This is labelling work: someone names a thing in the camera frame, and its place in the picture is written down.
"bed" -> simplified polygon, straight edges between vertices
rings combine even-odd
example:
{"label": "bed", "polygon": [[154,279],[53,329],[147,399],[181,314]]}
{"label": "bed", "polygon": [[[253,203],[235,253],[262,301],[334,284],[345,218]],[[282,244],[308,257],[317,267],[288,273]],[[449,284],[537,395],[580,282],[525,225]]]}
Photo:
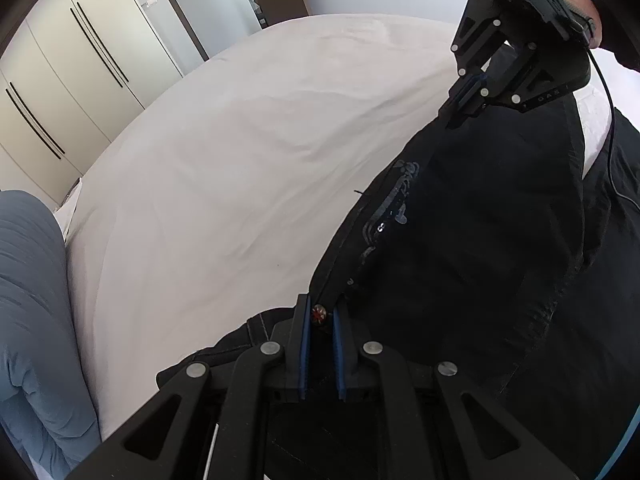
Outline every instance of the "bed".
{"label": "bed", "polygon": [[[455,81],[455,26],[387,15],[281,23],[168,89],[58,219],[89,393],[107,438],[156,373],[293,305],[338,225]],[[586,174],[610,121],[575,93]]]}

